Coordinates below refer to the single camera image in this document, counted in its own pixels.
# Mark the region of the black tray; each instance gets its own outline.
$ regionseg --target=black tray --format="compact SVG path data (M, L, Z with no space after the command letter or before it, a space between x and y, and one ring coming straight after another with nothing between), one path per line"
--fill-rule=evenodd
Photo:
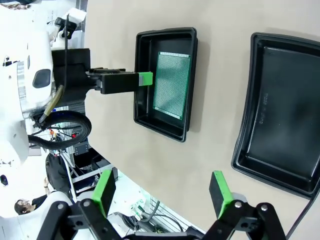
M320 179L320 43L254 33L232 167L305 198Z
M184 142L190 126L194 92L198 39L193 27L170 28L138 33L135 72L153 72L153 84L134 93L134 121L169 138ZM159 52L191 55L183 117L177 119L153 109L155 78Z

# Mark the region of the beige table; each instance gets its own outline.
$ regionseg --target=beige table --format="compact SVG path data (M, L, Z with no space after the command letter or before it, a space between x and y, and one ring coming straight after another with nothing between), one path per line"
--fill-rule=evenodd
M203 230L215 221L213 170L255 206L272 203L287 232L306 199L231 168L245 104L254 32L320 40L320 2L297 0L90 0L85 46L93 67L135 66L136 35L195 27L198 52L190 131L179 143L133 121L134 94L89 92L90 144L133 181Z

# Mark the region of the person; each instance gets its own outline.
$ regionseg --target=person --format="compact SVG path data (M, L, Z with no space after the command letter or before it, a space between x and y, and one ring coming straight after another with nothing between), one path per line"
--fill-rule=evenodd
M48 181L48 178L46 177L44 179L44 184L43 184L46 194L33 199L31 204L29 203L29 201L25 199L19 199L18 201L16 201L16 203L14 204L14 210L16 211L16 213L19 215L28 214L33 212L37 208L39 208L47 199L47 196L51 194L48 188L48 184L49 184L49 181Z

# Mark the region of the large black tray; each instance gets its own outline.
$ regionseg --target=large black tray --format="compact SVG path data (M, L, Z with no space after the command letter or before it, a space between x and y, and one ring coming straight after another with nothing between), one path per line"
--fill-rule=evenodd
M232 167L305 198L320 179L320 43L254 33Z
M193 27L170 28L138 33L135 72L153 72L153 84L134 93L134 121L169 138L184 142L190 126L196 73L198 39ZM159 52L191 55L191 68L182 120L153 109L155 77Z

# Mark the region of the bolt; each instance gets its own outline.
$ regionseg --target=bolt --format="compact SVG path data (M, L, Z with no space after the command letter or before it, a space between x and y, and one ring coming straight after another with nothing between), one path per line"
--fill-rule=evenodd
M237 202L234 204L234 206L235 206L237 209L239 209L239 208L242 207L242 204L241 204L241 202L237 201Z
M261 206L261 210L262 210L262 211L267 211L267 210L268 210L268 206L265 205L265 204L263 204L263 205Z
M89 201L85 201L84 203L83 203L83 206L85 206L85 207L88 207L90 205L90 202Z

